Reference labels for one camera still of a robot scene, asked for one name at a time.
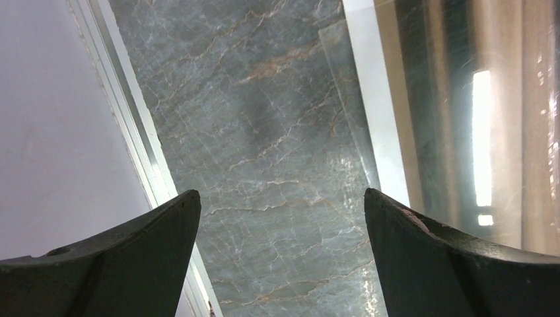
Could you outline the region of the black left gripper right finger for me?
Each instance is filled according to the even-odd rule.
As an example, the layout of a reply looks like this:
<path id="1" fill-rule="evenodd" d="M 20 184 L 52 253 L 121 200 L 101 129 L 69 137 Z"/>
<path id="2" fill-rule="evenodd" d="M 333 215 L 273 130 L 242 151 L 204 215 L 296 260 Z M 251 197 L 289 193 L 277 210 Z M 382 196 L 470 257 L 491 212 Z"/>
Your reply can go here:
<path id="1" fill-rule="evenodd" d="M 484 240 L 369 188 L 365 221 L 390 316 L 558 316 L 559 258 Z"/>

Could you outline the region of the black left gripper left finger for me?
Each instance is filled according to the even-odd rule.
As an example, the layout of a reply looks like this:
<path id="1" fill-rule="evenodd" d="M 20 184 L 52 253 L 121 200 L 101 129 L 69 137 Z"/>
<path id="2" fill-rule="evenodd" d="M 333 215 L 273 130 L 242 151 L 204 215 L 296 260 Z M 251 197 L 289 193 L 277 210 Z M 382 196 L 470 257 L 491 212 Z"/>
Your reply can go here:
<path id="1" fill-rule="evenodd" d="M 174 316 L 199 220 L 199 192 L 40 257 L 1 261 L 2 316 Z"/>

